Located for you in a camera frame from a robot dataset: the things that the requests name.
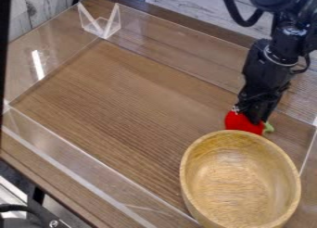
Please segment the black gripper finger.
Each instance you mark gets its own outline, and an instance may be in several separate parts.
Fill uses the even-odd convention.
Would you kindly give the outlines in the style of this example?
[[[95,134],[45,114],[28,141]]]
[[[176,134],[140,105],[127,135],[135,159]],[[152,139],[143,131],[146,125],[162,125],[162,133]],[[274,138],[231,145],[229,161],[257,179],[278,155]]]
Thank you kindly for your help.
[[[238,109],[249,121],[257,125],[269,119],[269,116],[274,110],[274,100],[269,97],[241,97],[238,101]]]

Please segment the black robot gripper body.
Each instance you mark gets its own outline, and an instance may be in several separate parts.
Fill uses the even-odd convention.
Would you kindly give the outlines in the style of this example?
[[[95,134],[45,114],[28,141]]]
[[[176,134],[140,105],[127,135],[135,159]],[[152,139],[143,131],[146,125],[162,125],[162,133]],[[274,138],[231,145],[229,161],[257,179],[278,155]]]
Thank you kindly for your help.
[[[274,100],[274,109],[290,86],[298,55],[283,44],[267,39],[257,40],[247,52],[242,67],[245,79],[239,98],[269,97]]]

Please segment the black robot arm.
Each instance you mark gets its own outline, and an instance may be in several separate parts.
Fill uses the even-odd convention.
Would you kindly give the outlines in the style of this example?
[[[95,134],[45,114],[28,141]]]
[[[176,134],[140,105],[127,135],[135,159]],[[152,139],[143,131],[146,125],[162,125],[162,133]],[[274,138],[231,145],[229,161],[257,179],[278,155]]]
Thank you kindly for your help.
[[[290,87],[291,78],[306,72],[298,62],[310,62],[317,50],[317,0],[250,0],[274,15],[271,37],[251,45],[242,74],[245,85],[237,107],[251,124],[263,123]]]

